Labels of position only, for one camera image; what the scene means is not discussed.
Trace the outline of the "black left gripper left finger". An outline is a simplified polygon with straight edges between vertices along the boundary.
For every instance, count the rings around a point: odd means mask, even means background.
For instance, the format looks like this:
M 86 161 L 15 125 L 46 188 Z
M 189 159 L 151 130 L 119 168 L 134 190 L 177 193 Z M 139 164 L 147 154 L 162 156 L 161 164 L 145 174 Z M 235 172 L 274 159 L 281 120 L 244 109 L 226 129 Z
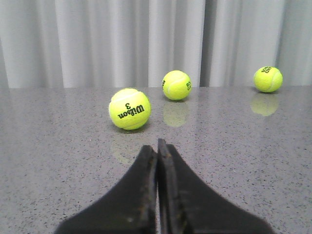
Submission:
M 58 234 L 156 233 L 157 155 L 142 146 L 133 165 L 101 199 L 67 219 Z

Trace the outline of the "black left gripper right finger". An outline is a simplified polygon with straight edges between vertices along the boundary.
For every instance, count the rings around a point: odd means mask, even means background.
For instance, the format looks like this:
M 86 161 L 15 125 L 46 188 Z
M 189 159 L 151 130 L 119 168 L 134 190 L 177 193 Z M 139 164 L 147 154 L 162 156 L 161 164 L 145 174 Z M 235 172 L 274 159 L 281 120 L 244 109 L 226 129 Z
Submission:
M 158 140 L 158 194 L 163 234 L 272 234 L 263 219 L 206 185 L 177 149 Z

